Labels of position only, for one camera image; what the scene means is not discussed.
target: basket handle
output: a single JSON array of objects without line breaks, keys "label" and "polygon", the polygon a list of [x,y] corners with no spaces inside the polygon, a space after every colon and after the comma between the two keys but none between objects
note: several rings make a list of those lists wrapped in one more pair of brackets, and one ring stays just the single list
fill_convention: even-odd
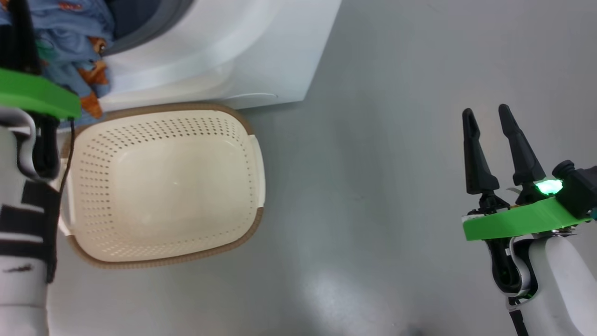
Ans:
[{"label": "basket handle", "polygon": [[[67,159],[63,158],[60,160],[60,173],[59,176],[61,177],[60,179],[55,179],[52,181],[51,186],[58,190],[60,188],[60,183],[62,182],[62,179],[64,178],[64,171],[66,170],[66,163],[67,163]],[[63,211],[67,211],[69,214],[69,220],[72,222],[72,219],[75,217],[75,208],[72,206],[75,202],[75,197],[73,195],[73,183],[72,183],[72,176],[71,174],[68,174],[68,176],[66,176],[66,186],[65,186],[65,191],[66,193],[66,197],[67,197],[67,202],[66,204],[64,202],[62,202],[62,200],[60,200],[60,216],[58,217],[58,227],[60,229],[60,231],[62,231],[62,233],[64,233],[65,236],[71,236],[72,232],[70,231],[69,225],[66,223],[66,221],[64,220],[64,217],[62,216]]]},{"label": "basket handle", "polygon": [[263,207],[265,203],[265,168],[263,165],[263,155],[261,154],[261,147],[259,147],[259,141],[254,135],[249,135],[251,144],[253,145],[253,151],[255,153],[255,162],[257,163],[257,186],[259,188],[259,197],[257,199],[257,206]]}]

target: green light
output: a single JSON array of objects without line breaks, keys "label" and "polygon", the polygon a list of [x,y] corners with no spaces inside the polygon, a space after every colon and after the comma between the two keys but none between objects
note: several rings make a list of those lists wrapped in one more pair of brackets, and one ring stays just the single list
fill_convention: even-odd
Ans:
[{"label": "green light", "polygon": [[539,191],[544,195],[555,195],[562,189],[562,181],[560,180],[545,180],[535,184]]}]

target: black scuff mark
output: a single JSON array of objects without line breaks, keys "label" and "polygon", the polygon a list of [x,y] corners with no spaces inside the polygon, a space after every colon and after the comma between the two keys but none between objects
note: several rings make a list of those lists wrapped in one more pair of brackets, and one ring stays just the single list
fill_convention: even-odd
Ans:
[{"label": "black scuff mark", "polygon": [[23,266],[9,268],[7,270],[2,270],[3,273],[14,273],[14,272],[29,272],[33,270],[32,264],[25,264]]}]

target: gray floor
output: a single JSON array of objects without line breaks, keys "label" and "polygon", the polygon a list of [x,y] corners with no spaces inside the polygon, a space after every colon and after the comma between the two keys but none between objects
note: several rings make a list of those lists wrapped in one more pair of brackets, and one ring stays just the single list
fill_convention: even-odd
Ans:
[{"label": "gray floor", "polygon": [[[504,188],[499,103],[546,171],[597,163],[596,17],[584,0],[344,0],[306,100],[245,111],[267,174],[257,234],[129,271],[87,266],[60,239],[53,334],[514,335],[485,247],[461,231],[476,197],[460,113],[476,112]],[[597,230],[581,232],[595,254]]]}]

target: washing machine door opening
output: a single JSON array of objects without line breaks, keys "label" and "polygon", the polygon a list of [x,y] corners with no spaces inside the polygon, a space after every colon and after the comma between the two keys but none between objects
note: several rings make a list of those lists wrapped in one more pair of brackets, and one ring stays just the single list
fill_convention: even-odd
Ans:
[{"label": "washing machine door opening", "polygon": [[147,43],[182,19],[194,0],[106,0],[116,22],[114,55]]}]

